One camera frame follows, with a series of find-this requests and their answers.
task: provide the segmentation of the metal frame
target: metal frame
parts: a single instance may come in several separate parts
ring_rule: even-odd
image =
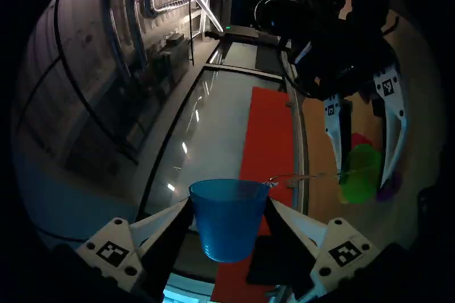
[[[296,78],[295,67],[292,67],[288,62],[286,52],[281,52],[281,62],[284,71],[292,80]],[[308,147],[307,147],[307,133],[305,130],[305,120],[303,117],[302,103],[304,96],[297,92],[286,79],[286,89],[289,94],[289,99],[292,103],[293,115],[293,129],[294,129],[294,145],[297,146],[295,153],[295,173],[300,175],[309,174],[308,163]],[[294,192],[293,205],[297,207],[297,211],[302,214],[308,214],[308,201],[309,201],[309,180],[298,181],[297,191]]]

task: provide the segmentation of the glass surface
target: glass surface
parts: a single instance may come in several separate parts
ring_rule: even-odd
[[[164,151],[147,213],[188,197],[189,186],[195,182],[238,178],[255,86],[279,88],[276,82],[237,72],[203,72]]]
[[[276,48],[234,42],[225,51],[219,49],[210,60],[221,64],[258,70],[272,74],[284,74]]]

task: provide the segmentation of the floor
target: floor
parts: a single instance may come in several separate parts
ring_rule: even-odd
[[[391,11],[388,24],[391,25],[395,17]],[[311,180],[309,216],[322,222],[344,217],[380,248],[391,242],[409,247],[417,235],[416,195],[435,183],[439,171],[439,154],[446,139],[445,109],[436,64],[419,32],[400,18],[398,28],[386,40],[398,55],[408,94],[408,138],[398,165],[402,186],[389,202],[370,200],[354,205],[340,202],[335,178]],[[348,99],[353,101],[352,132],[364,135],[379,148],[380,120],[357,94]],[[310,174],[337,171],[330,140],[324,133],[323,110],[317,100],[303,102]]]

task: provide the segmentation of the metal pipe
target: metal pipe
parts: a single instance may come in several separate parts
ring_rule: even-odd
[[[114,13],[112,11],[111,0],[101,0],[101,19],[103,28],[107,36],[107,40],[111,46],[111,51],[114,57],[115,65],[120,72],[121,77],[126,81],[130,81],[131,73],[128,65],[123,57],[122,47],[118,38],[117,29],[115,27]]]
[[[167,13],[187,5],[190,0],[173,0],[158,7],[155,5],[155,0],[139,1],[140,13],[142,16],[147,19],[155,19],[159,14]]]
[[[135,8],[137,0],[125,0],[126,16],[128,18],[128,27],[133,39],[133,46],[136,55],[139,58],[142,71],[147,69],[147,55],[145,51],[144,41],[139,28],[139,18]]]
[[[188,2],[189,0],[174,0],[156,7],[154,0],[140,0],[140,12],[145,18],[156,18],[159,14],[185,6]],[[147,67],[147,56],[145,53],[142,35],[140,34],[137,11],[135,8],[136,3],[137,0],[126,0],[126,11],[128,16],[128,25],[131,36],[133,37],[133,45],[138,53],[142,69],[145,70]],[[131,73],[123,56],[120,39],[115,26],[111,0],[101,0],[101,19],[105,34],[111,46],[115,65],[120,72],[121,77],[128,82],[131,79]]]

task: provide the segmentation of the wall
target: wall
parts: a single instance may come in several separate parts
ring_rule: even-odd
[[[19,146],[13,141],[11,146],[20,195],[30,219],[39,227],[57,235],[89,238],[115,217],[134,222],[135,206],[97,193],[96,188],[60,168],[44,169],[48,163],[32,157],[38,155],[33,153],[32,143]],[[38,234],[49,248],[63,242]]]

